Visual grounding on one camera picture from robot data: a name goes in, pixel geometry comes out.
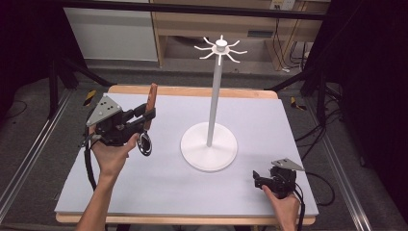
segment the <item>round white base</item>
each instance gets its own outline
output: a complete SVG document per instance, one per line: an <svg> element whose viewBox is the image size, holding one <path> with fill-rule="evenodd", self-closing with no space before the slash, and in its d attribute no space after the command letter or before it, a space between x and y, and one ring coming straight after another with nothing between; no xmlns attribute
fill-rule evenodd
<svg viewBox="0 0 408 231"><path fill-rule="evenodd" d="M208 122L193 125L181 139L181 152L186 161L203 171L219 171L228 167L237 156L238 144L232 132L215 124L213 144L207 146Z"/></svg>

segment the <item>human hand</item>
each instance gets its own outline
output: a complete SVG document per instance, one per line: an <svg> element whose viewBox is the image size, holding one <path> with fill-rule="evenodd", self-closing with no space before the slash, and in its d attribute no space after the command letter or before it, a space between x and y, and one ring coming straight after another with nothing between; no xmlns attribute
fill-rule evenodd
<svg viewBox="0 0 408 231"><path fill-rule="evenodd" d="M281 228L285 231L295 230L300 206L296 196L290 193L285 198L278 199L267 186L263 185L262 190L264 190L265 195L268 197Z"/></svg>
<svg viewBox="0 0 408 231"><path fill-rule="evenodd" d="M89 133L95 131L95 126L89 128ZM92 146L93 154L99 164L99 182L101 180L115 181L125 165L129 151L136 147L139 134L134 134L123 146L107 146L101 141L97 141Z"/></svg>

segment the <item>white stand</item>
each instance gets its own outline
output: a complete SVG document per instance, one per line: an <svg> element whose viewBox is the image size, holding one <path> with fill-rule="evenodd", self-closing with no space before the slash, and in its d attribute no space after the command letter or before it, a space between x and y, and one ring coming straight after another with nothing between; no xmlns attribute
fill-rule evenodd
<svg viewBox="0 0 408 231"><path fill-rule="evenodd" d="M212 50L212 53L200 59L207 59L213 54L217 54L214 69L210 121L208 123L204 122L193 125L193 127L186 131L181 140L181 151L186 161L193 167L203 171L213 172L228 167L234 161L238 152L238 144L234 134L232 134L228 128L216 124L219 86L221 84L223 65L222 56L226 55L233 62L239 63L228 53L231 51L236 54L243 54L246 53L246 51L237 52L231 50L229 47L237 45L239 41L233 45L227 45L227 41L222 39L222 36L216 41L216 44L210 43L206 38L204 39L213 46L208 48L195 46L195 48L199 50Z"/></svg>

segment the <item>white cabinet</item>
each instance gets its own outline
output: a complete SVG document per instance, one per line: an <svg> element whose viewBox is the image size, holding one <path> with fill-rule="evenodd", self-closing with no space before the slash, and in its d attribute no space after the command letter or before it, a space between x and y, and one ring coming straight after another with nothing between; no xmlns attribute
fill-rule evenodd
<svg viewBox="0 0 408 231"><path fill-rule="evenodd" d="M64 10L85 59L158 61L150 12Z"/></svg>

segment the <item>white hook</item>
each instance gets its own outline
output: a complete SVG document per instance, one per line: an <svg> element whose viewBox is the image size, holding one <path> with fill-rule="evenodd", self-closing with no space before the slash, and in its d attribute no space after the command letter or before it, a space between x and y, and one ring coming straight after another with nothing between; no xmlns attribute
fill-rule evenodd
<svg viewBox="0 0 408 231"><path fill-rule="evenodd" d="M208 56L205 57L200 57L200 59L205 60L210 58L213 54L217 54L219 59L218 59L218 65L221 65L221 57L223 55L226 55L228 58L231 59L232 62L235 63L239 63L239 61L234 60L230 55L229 52L233 52L235 54L245 54L247 53L247 51L235 51L235 50L231 50L229 47L235 46L237 45L240 41L236 41L234 44L232 45L226 45L227 42L223 39L223 35L221 35L220 39L216 42L216 44L213 44L211 42L209 42L205 37L204 37L205 42L207 42L208 44L212 45L212 47L206 47L206 48L201 48L198 46L195 46L194 48L198 49L198 50L212 50L213 52L210 53Z"/></svg>

